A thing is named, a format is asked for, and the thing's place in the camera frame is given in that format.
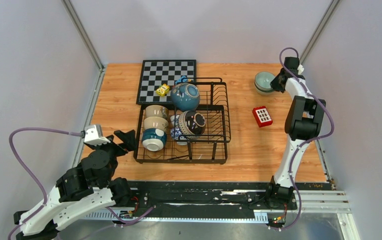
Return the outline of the white grid pattern bowl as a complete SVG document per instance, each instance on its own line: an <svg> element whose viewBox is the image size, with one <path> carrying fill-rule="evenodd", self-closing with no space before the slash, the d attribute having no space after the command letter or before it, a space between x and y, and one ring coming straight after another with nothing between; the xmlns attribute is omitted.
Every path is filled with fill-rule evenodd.
<svg viewBox="0 0 382 240"><path fill-rule="evenodd" d="M261 88L269 89L271 88L270 82L275 78L270 72L262 71L255 75L254 84L260 86Z"/></svg>

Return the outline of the pale green celadon bowl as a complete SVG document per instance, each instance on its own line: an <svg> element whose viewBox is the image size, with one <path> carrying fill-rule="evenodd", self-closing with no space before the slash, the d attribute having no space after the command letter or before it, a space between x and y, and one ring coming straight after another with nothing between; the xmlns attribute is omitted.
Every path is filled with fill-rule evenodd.
<svg viewBox="0 0 382 240"><path fill-rule="evenodd" d="M272 88L264 88L264 87L260 87L258 86L257 84L255 85L255 89L256 91L260 94L260 95L270 95L274 92L274 90Z"/></svg>

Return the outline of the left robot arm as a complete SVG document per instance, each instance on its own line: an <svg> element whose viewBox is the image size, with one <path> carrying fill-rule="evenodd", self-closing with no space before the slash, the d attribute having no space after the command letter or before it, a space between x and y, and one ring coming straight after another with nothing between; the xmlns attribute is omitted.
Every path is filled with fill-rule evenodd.
<svg viewBox="0 0 382 240"><path fill-rule="evenodd" d="M23 131L41 131L80 137L92 152L77 166L68 169L46 192L42 183L22 161L14 147L15 134ZM18 240L52 240L59 232L76 220L105 207L128 206L132 191L126 178L113 179L118 157L137 148L136 132L116 130L104 137L99 124L89 125L81 132L44 127L24 127L9 135L9 145L20 165L40 188L43 199L32 209L17 211L13 215Z"/></svg>

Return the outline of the teal white dotted bowl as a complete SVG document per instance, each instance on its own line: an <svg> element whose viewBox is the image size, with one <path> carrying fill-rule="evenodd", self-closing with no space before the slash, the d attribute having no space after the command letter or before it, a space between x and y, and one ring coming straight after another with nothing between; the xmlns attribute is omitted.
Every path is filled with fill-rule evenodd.
<svg viewBox="0 0 382 240"><path fill-rule="evenodd" d="M167 142L167 134L158 128L149 128L144 130L141 143L144 148L151 152L162 150Z"/></svg>

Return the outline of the beige floral bowl lower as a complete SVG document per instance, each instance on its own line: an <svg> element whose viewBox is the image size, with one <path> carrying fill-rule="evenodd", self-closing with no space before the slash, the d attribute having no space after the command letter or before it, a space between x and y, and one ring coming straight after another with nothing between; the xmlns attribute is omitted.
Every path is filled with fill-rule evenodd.
<svg viewBox="0 0 382 240"><path fill-rule="evenodd" d="M155 129L162 130L165 133L168 133L169 122L166 119L164 119L163 117L150 116L150 117L146 117L144 119L143 127L145 130L155 128Z"/></svg>

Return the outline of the beige floral bowl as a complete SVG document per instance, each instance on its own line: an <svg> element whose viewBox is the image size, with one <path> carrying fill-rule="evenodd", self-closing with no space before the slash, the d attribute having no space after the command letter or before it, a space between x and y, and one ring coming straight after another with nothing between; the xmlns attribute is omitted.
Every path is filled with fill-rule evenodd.
<svg viewBox="0 0 382 240"><path fill-rule="evenodd" d="M150 117L146 117L144 119L143 127L145 130L155 128L155 129L162 130L165 133L168 133L169 122L166 119L164 119L163 117L150 116Z"/></svg>
<svg viewBox="0 0 382 240"><path fill-rule="evenodd" d="M169 110L162 105L149 105L145 108L145 117L160 117L168 120L169 118Z"/></svg>

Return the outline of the red toy window brick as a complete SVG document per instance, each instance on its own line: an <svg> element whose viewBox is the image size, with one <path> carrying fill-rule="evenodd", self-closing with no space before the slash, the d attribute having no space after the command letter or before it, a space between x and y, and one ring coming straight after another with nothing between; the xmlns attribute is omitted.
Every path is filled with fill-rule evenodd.
<svg viewBox="0 0 382 240"><path fill-rule="evenodd" d="M266 106L259 106L253 108L252 114L259 128L270 126L273 124L273 119L271 118Z"/></svg>

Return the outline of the beige floral bowl upper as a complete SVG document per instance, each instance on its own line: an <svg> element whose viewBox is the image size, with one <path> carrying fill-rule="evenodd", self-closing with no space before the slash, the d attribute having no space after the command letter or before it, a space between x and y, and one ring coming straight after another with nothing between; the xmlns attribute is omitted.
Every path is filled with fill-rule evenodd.
<svg viewBox="0 0 382 240"><path fill-rule="evenodd" d="M169 118L169 110L162 105L149 105L145 108L145 117L160 117L168 120Z"/></svg>

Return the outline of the blue white geometric bowl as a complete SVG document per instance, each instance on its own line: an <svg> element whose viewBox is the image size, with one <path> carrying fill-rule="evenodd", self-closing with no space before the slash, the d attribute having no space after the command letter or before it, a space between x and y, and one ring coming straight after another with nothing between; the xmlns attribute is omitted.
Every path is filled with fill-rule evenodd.
<svg viewBox="0 0 382 240"><path fill-rule="evenodd" d="M188 144L187 136L182 132L179 126L173 126L170 130L171 138L179 146L186 146Z"/></svg>

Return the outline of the yellow owl toy block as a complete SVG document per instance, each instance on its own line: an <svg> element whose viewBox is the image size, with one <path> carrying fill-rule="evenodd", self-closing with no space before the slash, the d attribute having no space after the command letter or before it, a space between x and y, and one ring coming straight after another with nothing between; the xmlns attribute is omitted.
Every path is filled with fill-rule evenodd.
<svg viewBox="0 0 382 240"><path fill-rule="evenodd" d="M163 83L162 85L160 85L156 90L155 90L155 93L160 96L160 97L164 97L167 95L167 93L170 91L170 86L167 85L166 83Z"/></svg>

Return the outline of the black and white chessboard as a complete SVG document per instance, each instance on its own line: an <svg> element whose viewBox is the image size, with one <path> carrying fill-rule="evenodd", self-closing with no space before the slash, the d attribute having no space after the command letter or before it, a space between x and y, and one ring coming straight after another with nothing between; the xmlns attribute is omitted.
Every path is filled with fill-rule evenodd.
<svg viewBox="0 0 382 240"><path fill-rule="evenodd" d="M160 96L156 90L167 85L172 88L182 76L193 81L197 77L195 59L143 60L137 90L136 104L171 104L170 93Z"/></svg>

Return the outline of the teal glazed large bowl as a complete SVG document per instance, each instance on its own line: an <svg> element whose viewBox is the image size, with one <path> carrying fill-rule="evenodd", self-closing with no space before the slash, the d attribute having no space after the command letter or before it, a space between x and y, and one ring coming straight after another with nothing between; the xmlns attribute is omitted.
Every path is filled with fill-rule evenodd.
<svg viewBox="0 0 382 240"><path fill-rule="evenodd" d="M186 82L175 85L170 97L175 108L182 112L196 110L201 99L197 86Z"/></svg>

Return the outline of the blue yellow toy brick car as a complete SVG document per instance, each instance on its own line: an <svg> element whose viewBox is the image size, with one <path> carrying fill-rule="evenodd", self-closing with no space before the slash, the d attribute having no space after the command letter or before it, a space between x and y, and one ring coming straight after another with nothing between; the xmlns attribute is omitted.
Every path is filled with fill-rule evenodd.
<svg viewBox="0 0 382 240"><path fill-rule="evenodd" d="M179 79L175 81L175 85L179 85L182 83L189 83L192 82L192 79L189 79L186 75L182 75Z"/></svg>

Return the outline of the aluminium frame post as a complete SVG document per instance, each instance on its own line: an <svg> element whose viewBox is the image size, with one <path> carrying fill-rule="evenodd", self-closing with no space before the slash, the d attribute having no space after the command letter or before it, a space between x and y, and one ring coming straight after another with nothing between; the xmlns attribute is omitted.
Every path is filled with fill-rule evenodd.
<svg viewBox="0 0 382 240"><path fill-rule="evenodd" d="M300 55L300 63L305 64L306 60L308 59L311 51L315 47L318 39L321 37L324 29L326 28L327 24L329 23L330 19L334 15L337 7L341 3L341 0L331 0L329 2L329 5L327 6L324 14L322 15L319 23L317 24L313 34L311 35L306 47L304 48L303 52Z"/></svg>
<svg viewBox="0 0 382 240"><path fill-rule="evenodd" d="M99 69L100 72L102 72L105 69L105 66L99 57L97 50L95 49L84 25L82 24L80 17L72 3L71 0L61 0L62 4L64 5L67 14L72 20L73 25L75 26L79 36L81 37L85 47L87 48L92 60L94 61L95 65Z"/></svg>

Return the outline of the aluminium frame post left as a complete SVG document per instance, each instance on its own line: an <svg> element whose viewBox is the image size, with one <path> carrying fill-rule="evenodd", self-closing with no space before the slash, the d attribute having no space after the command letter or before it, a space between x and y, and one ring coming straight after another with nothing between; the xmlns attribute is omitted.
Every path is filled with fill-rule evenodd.
<svg viewBox="0 0 382 240"><path fill-rule="evenodd" d="M87 48L92 60L94 61L95 65L99 69L100 72L102 72L105 69L105 66L99 57L97 50L95 49L84 25L82 24L80 17L72 3L71 0L61 0L62 4L64 5L67 14L72 20L73 25L75 26L79 36L81 37L85 47Z"/></svg>

